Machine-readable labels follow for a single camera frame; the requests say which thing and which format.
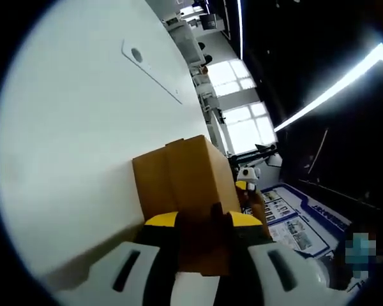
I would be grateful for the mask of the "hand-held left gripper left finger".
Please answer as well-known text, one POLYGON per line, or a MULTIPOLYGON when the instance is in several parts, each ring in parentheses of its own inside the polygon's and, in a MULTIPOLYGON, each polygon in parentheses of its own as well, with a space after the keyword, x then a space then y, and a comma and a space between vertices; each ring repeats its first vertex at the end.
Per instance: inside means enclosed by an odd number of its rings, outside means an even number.
POLYGON ((134 242, 123 242, 96 262, 87 280, 57 295, 61 305, 170 305, 178 271, 176 212, 145 222, 134 242))

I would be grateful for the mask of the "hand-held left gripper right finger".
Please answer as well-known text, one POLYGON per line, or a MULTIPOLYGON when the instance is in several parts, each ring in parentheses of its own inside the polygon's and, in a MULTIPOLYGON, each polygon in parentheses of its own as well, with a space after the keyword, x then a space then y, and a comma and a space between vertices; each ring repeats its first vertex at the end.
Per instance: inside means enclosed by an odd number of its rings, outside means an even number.
POLYGON ((264 213, 247 215, 212 207, 221 253, 215 305, 304 305, 287 254, 271 238, 264 213))

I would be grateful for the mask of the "person's right hand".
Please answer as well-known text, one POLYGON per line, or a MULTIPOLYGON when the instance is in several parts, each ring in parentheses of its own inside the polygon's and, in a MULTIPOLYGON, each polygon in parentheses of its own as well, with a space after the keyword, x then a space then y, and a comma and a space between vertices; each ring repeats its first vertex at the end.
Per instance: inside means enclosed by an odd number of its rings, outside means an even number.
POLYGON ((237 188, 236 191, 241 209, 245 210, 246 208, 250 208, 252 210, 252 216, 262 223, 265 235, 268 238, 271 238, 266 221, 264 200, 262 199, 262 196, 255 191, 244 191, 239 188, 237 188))

